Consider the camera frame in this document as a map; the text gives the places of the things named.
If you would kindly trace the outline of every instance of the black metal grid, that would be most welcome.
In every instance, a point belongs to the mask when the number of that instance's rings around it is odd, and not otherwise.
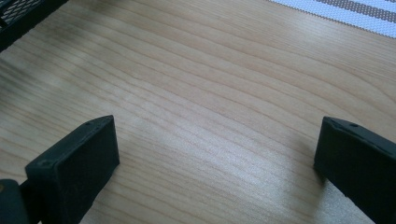
[[[0,52],[67,0],[0,0]]]
[[[14,21],[17,21],[27,12],[32,10],[43,0],[13,0],[13,1],[1,1],[0,8],[2,9],[2,16],[0,22],[0,32],[6,26],[9,26]]]

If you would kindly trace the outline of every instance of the wood grain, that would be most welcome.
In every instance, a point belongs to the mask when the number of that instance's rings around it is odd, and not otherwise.
[[[323,116],[396,141],[396,42],[262,1],[72,0],[0,55],[0,177],[86,120],[121,165],[82,223],[371,223]]]

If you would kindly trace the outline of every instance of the light wood surface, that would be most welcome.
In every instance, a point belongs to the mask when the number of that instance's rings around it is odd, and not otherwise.
[[[396,141],[395,71],[395,39],[264,0],[73,0],[0,55],[0,178],[112,114],[82,223],[372,223],[313,159],[323,116]]]

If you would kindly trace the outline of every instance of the mounting hole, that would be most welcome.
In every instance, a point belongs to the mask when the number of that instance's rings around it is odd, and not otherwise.
[[[50,162],[50,161],[47,161],[47,160],[43,160],[43,161],[40,161],[40,162],[38,163],[38,165],[39,165],[39,166],[49,166],[49,165],[51,165],[51,162]]]

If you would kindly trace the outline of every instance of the gray stripe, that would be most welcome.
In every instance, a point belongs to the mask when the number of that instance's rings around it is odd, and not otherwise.
[[[386,11],[381,8],[370,7],[362,3],[357,3],[350,0],[316,0],[316,1],[334,7],[340,7],[349,11],[357,12],[366,16],[375,17],[383,21],[390,21],[396,23],[396,13],[391,11]]]

